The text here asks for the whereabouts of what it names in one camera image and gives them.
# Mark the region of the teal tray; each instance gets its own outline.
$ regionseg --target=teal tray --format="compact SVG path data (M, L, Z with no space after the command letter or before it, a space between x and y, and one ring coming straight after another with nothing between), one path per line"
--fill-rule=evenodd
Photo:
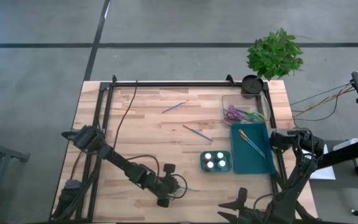
M214 158L216 158L216 155L218 154L218 152L223 153L223 157L226 158L226 167L224 167L223 169L219 169L216 167L216 163L215 166L211 169L208 170L206 167L206 163L204 163L204 155L206 153L211 153L212 156L212 161L214 162ZM229 151L204 151L200 154L200 167L201 170L207 173L213 173L213 172L229 172L232 169L232 157L231 157L231 153Z
M247 141L241 138L239 129L266 155L264 159ZM233 124L230 127L233 170L236 174L273 174L272 148L265 123Z

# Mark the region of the green container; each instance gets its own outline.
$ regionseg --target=green container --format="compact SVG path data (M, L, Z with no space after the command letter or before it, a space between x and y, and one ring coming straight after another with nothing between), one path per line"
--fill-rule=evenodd
M226 162L226 165L223 168L219 168L217 165L217 154L221 152L223 153L223 160ZM210 153L212 155L211 161L214 163L214 167L212 169L208 169L206 166L206 162L204 162L205 154ZM233 161L231 158L231 153L229 151L205 151L200 154L200 167L201 170L207 173L213 172L229 172L233 167Z

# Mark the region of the small round container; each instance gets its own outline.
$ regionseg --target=small round container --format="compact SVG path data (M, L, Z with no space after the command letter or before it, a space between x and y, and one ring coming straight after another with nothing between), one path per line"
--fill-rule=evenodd
M215 163L218 163L219 161L223 160L224 159L224 155L223 153L221 152L218 152L214 158L214 162Z
M215 166L215 164L214 164L213 162L207 162L207 164L206 164L206 169L207 169L207 170L211 170L211 169L214 168L214 166Z
M204 159L203 159L203 160L204 160L205 163L211 161L211 159L212 159L211 153L206 153L206 154L204 155Z
M219 162L216 164L216 167L219 168L219 169L223 169L225 166L226 166L226 162L225 162L225 161L219 161Z

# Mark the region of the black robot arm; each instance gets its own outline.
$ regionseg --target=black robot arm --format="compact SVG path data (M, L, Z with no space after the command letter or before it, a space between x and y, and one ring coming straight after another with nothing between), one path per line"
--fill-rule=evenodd
M272 194L273 199L267 205L264 212L244 206L247 200L247 189L240 188L237 200L220 204L219 207L238 210L238 215L226 212L218 212L227 219L230 224L343 224L325 222L311 216L299 202L298 197L305 187L310 175L316 170L318 159L323 154L324 141L314 137L303 130L289 131L288 135L282 135L276 131L270 136L270 144L276 153L282 153L288 148L293 149L296 157L296 165L288 180L285 182L276 172L274 174L277 184L282 189L277 194ZM314 152L314 156L303 154L302 149ZM302 219L295 218L295 210Z
M73 145L87 154L97 154L124 171L129 181L141 189L148 189L157 196L157 204L161 207L169 206L168 195L175 193L178 188L177 180L172 177L175 171L174 164L166 164L165 177L157 177L156 173L143 164L130 162L114 148L106 143L104 134L92 126L84 126L80 130L72 130L62 133L62 136L73 141Z

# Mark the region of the green plant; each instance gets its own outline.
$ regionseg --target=green plant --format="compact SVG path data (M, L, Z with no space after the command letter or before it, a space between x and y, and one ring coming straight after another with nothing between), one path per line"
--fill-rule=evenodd
M270 32L268 36L255 40L254 45L248 49L248 67L257 72L258 78L265 77L267 80L299 70L303 61L296 56L302 54L302 51L294 40L295 37L287 35L282 28L275 34Z

